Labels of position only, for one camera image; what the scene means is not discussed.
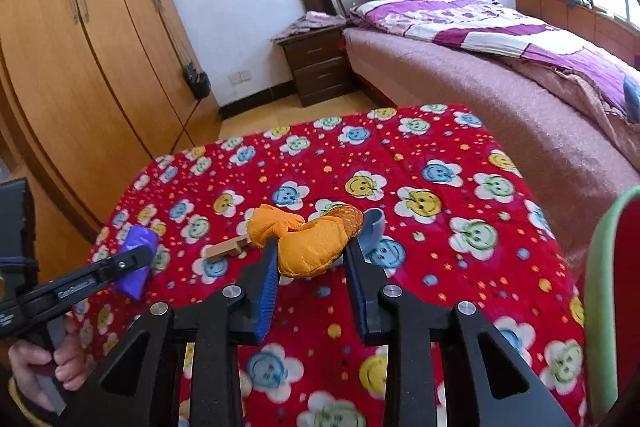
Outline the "person left hand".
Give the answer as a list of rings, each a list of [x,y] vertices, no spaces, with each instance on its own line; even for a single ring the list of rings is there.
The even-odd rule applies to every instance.
[[[70,317],[64,317],[66,335],[53,353],[26,340],[17,340],[9,347],[9,361],[17,389],[28,402],[47,412],[54,412],[54,405],[44,393],[34,367],[54,365],[54,377],[67,391],[76,391],[87,379],[85,352],[81,348],[77,325]]]

